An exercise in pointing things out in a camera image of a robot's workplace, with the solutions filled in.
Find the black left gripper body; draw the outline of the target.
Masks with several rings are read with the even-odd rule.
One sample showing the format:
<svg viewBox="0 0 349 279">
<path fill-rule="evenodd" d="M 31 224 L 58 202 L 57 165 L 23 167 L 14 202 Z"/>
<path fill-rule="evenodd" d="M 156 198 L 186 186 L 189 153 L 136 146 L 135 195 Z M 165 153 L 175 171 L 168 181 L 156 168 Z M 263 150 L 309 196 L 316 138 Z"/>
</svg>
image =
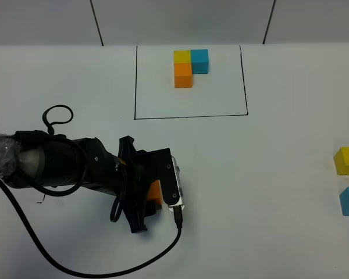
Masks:
<svg viewBox="0 0 349 279">
<path fill-rule="evenodd" d="M 97 138 L 74 140 L 87 157 L 87 176 L 83 187 L 118 197 L 121 205 L 126 199 L 121 196 L 124 182 L 133 177 L 132 171 L 117 156 L 109 153 Z"/>
</svg>

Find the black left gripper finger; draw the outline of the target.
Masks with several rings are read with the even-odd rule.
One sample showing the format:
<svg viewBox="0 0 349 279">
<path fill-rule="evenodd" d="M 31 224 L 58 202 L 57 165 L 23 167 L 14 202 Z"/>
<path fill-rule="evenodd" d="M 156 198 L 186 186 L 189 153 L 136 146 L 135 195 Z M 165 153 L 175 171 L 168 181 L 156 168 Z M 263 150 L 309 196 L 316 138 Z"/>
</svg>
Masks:
<svg viewBox="0 0 349 279">
<path fill-rule="evenodd" d="M 132 233 L 147 231 L 144 219 L 157 212 L 157 203 L 147 199 L 148 193 L 149 185 L 141 185 L 126 195 L 123 211 Z"/>
<path fill-rule="evenodd" d="M 137 151 L 133 145 L 134 138 L 131 136 L 125 136 L 119 139 L 119 152 L 118 157 L 125 163 L 134 163 Z"/>
</svg>

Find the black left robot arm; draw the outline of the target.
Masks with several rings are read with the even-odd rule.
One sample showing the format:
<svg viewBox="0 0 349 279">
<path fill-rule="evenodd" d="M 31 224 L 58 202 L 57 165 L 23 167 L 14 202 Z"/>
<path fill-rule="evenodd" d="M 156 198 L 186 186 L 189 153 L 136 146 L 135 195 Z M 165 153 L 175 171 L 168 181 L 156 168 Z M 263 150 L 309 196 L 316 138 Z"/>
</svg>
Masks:
<svg viewBox="0 0 349 279">
<path fill-rule="evenodd" d="M 43 131 L 0 134 L 0 180 L 49 196 L 66 196 L 84 187 L 115 200 L 110 220 L 124 214 L 132 233 L 146 231 L 144 219 L 162 207 L 152 163 L 138 161 L 142 152 L 133 139 L 120 140 L 119 155 L 109 153 L 97 138 L 69 140 Z"/>
</svg>

